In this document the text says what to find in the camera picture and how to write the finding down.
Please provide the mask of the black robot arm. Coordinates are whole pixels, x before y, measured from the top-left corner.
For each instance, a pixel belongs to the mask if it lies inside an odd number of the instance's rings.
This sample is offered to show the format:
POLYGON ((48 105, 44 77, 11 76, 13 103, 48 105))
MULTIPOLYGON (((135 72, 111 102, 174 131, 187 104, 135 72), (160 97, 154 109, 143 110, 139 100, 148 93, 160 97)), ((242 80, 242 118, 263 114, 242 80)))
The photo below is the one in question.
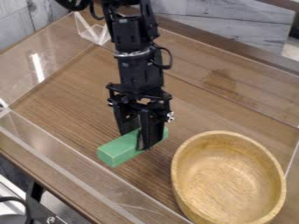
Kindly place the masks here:
POLYGON ((95 0, 55 1, 70 11, 88 9, 96 20, 107 22, 120 79, 107 84, 107 101, 120 134, 135 130, 136 148, 148 150, 163 140, 164 125, 174 119, 172 96, 164 92, 164 71, 174 64, 163 62, 167 49, 155 43, 160 33, 151 0, 100 0, 102 15, 95 0))

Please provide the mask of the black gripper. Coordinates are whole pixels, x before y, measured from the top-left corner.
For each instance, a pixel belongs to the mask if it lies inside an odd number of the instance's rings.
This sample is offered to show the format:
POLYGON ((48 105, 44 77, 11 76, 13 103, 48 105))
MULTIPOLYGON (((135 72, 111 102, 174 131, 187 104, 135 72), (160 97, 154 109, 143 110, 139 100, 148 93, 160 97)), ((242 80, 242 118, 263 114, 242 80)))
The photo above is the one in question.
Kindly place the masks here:
POLYGON ((120 135, 139 128, 138 146, 150 150, 164 139, 164 122, 174 119, 172 96, 164 92, 164 69, 160 51, 115 52, 119 83, 107 84, 108 103, 114 108, 120 135))

